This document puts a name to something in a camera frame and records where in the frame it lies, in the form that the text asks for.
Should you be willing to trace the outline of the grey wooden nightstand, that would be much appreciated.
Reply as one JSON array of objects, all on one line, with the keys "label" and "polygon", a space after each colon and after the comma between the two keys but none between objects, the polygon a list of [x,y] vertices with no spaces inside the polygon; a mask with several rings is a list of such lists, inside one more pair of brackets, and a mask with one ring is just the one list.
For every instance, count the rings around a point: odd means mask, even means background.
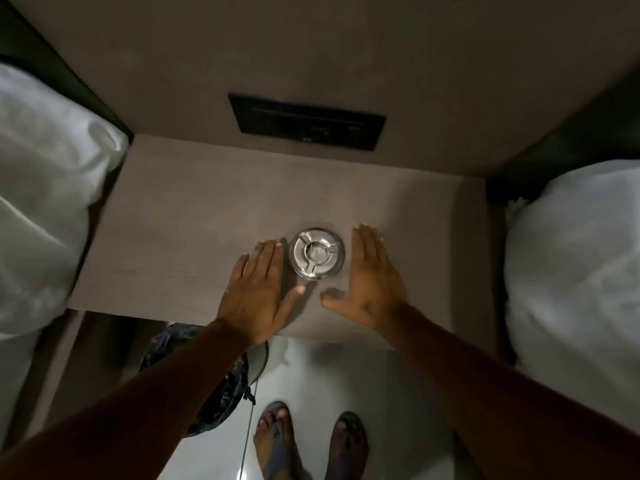
[{"label": "grey wooden nightstand", "polygon": [[139,135],[125,159],[70,304],[84,315],[54,396],[52,426],[96,402],[118,382],[80,365],[109,330],[109,349],[128,351],[116,365],[135,374],[151,333],[171,322],[214,318],[232,266],[257,241],[286,242],[324,227],[346,245],[337,275],[309,282],[285,254],[284,290],[307,293],[284,329],[294,345],[319,348],[313,366],[337,382],[338,411],[354,410],[379,429],[450,433],[442,406],[415,372],[370,329],[325,310],[319,293],[346,290],[352,227],[376,227],[402,276],[410,302],[466,339],[494,347],[490,224],[484,180]]}]

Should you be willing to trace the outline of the white pillow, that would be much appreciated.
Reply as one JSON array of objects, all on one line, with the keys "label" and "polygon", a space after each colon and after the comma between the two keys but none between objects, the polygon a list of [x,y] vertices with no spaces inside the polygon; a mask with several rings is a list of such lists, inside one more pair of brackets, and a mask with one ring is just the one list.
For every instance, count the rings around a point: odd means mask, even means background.
[{"label": "white pillow", "polygon": [[128,147],[112,123],[0,63],[0,341],[64,313],[89,208]]},{"label": "white pillow", "polygon": [[567,172],[508,215],[520,369],[640,435],[640,160]]}]

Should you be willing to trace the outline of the person's right hand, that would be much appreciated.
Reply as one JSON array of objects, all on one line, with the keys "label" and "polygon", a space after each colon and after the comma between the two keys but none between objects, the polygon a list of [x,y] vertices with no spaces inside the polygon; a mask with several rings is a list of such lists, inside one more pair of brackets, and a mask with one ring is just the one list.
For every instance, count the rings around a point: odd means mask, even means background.
[{"label": "person's right hand", "polygon": [[377,279],[367,280],[366,277],[363,276],[360,268],[363,258],[360,225],[366,224],[361,223],[352,229],[348,289],[344,293],[350,298],[351,314],[350,316],[342,317],[372,328],[373,330],[381,331],[382,327],[389,322],[398,307],[407,303],[407,291],[402,278],[400,290],[385,290],[381,286],[382,238],[377,229],[373,227],[372,229],[376,233],[378,245]]}]

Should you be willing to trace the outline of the round glass ashtray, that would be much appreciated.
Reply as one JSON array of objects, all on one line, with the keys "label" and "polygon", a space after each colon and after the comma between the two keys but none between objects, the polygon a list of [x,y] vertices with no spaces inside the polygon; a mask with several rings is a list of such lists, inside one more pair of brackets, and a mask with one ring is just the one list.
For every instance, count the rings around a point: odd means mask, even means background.
[{"label": "round glass ashtray", "polygon": [[346,247],[340,236],[322,227],[299,231],[289,243],[288,261],[302,279],[320,281],[340,272]]}]

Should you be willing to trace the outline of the dark headboard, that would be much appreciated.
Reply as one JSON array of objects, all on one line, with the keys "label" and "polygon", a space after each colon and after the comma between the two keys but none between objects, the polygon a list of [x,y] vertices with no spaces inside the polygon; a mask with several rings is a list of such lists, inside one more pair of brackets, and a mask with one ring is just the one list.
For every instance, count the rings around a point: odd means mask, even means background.
[{"label": "dark headboard", "polygon": [[487,178],[489,201],[535,200],[569,171],[603,161],[640,159],[640,63],[548,135]]},{"label": "dark headboard", "polygon": [[134,132],[76,74],[53,46],[8,1],[0,0],[0,63],[28,72],[53,90],[116,126]]}]

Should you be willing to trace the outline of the person's right forearm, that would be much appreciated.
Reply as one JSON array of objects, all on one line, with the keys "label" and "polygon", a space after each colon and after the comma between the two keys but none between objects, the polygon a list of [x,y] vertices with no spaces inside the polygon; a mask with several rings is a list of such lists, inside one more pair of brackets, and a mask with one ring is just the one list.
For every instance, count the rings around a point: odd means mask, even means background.
[{"label": "person's right forearm", "polygon": [[524,376],[406,303],[376,329],[420,372],[490,480],[640,480],[640,436]]}]

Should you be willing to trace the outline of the black wall switch panel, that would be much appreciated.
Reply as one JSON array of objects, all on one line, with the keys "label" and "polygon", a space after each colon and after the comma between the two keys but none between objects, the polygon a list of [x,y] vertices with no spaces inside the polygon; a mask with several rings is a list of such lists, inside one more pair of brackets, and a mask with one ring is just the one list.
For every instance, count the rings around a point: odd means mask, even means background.
[{"label": "black wall switch panel", "polygon": [[372,152],[387,121],[384,115],[322,105],[282,102],[229,93],[240,131],[325,146]]}]

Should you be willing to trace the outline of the person's left hand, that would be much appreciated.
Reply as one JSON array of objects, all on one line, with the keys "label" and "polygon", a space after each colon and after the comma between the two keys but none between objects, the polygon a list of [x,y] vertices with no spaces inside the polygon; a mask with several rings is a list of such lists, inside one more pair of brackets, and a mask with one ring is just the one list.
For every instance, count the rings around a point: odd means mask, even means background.
[{"label": "person's left hand", "polygon": [[248,348],[265,342],[283,329],[275,326],[275,313],[288,291],[297,286],[283,290],[284,245],[277,240],[275,240],[276,248],[271,262],[274,287],[256,282],[256,259],[261,243],[266,241],[259,241],[248,253],[250,257],[242,282],[238,282],[237,287],[230,290],[229,279],[217,316],[209,326],[216,337],[230,341],[235,347]]}]

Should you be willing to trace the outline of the person's left forearm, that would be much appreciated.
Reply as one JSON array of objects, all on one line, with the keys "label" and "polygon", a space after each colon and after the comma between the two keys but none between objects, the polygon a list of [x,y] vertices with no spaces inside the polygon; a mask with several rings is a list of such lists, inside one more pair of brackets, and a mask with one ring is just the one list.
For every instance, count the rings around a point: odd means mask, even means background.
[{"label": "person's left forearm", "polygon": [[0,480],[156,480],[233,364],[269,333],[219,318],[91,407],[0,457]]}]

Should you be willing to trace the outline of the waste bin with black bag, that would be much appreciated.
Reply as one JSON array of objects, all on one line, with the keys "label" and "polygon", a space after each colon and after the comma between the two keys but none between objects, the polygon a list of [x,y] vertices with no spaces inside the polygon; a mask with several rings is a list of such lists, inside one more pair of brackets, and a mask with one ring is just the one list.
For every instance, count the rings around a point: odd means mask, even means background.
[{"label": "waste bin with black bag", "polygon": [[[178,348],[194,340],[204,331],[203,326],[171,323],[150,341],[143,355],[139,372],[160,362]],[[224,379],[207,398],[189,426],[185,438],[197,436],[219,427],[236,410],[240,402],[255,404],[252,386],[266,369],[269,359],[269,343],[251,347],[226,373]]]}]

